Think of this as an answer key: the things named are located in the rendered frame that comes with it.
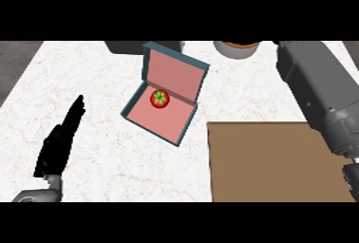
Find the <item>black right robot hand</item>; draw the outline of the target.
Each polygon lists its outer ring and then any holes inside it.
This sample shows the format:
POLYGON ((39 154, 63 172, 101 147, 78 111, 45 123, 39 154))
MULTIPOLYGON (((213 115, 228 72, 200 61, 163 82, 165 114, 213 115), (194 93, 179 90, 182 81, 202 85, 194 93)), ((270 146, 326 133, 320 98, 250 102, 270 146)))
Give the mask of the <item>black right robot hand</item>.
POLYGON ((359 163, 348 164, 343 167, 343 174, 349 192, 357 202, 359 202, 359 163))

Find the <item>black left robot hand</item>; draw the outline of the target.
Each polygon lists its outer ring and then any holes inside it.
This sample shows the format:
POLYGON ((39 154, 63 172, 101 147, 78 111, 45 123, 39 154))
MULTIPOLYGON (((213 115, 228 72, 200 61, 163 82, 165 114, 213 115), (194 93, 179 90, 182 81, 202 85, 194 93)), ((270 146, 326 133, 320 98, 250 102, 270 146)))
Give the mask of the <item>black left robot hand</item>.
POLYGON ((44 178, 49 175, 63 175, 70 159, 73 138, 85 113, 83 96, 79 96, 70 107, 64 122, 54 127, 44 141, 35 171, 36 178, 44 178))

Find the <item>teal and pink open tray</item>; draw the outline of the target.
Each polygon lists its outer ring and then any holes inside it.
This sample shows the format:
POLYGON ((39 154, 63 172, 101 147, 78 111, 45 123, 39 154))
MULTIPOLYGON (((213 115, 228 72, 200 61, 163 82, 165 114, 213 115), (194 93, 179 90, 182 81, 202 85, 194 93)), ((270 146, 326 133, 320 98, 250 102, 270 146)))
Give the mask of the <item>teal and pink open tray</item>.
POLYGON ((156 42, 144 49, 143 84, 125 106, 123 117, 177 146, 199 108, 199 96, 209 64, 156 42), (169 92, 165 108, 151 104, 157 89, 169 92))

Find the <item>red tomato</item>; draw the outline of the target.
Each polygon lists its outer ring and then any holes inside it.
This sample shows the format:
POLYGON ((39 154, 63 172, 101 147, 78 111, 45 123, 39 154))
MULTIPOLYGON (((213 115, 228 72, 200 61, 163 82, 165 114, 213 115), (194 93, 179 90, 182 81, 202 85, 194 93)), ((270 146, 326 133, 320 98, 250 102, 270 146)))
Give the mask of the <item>red tomato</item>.
POLYGON ((171 103, 169 92, 163 89, 157 89, 151 94, 151 104, 156 108, 165 108, 171 103))

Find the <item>dark grey block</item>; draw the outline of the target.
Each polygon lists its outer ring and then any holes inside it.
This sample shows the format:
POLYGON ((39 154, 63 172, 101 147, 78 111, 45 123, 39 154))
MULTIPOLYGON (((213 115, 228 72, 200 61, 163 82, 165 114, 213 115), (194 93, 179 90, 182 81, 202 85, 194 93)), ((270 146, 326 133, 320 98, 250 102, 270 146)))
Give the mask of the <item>dark grey block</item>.
MULTIPOLYGON (((129 55, 143 55, 143 45, 147 41, 107 41, 110 51, 114 54, 129 54, 129 55)), ((182 52, 184 41, 157 41, 157 43, 168 48, 182 52)))

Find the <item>grey pot with orange contents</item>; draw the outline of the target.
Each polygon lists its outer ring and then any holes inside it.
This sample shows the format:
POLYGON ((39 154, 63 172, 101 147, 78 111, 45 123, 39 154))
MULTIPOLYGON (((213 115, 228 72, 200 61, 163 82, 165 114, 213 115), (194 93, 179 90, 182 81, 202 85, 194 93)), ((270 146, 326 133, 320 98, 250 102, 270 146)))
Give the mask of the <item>grey pot with orange contents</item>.
POLYGON ((242 45, 233 42, 215 41, 213 42, 216 50, 219 53, 234 59, 242 60, 253 56, 261 46, 261 43, 253 43, 249 45, 242 45))

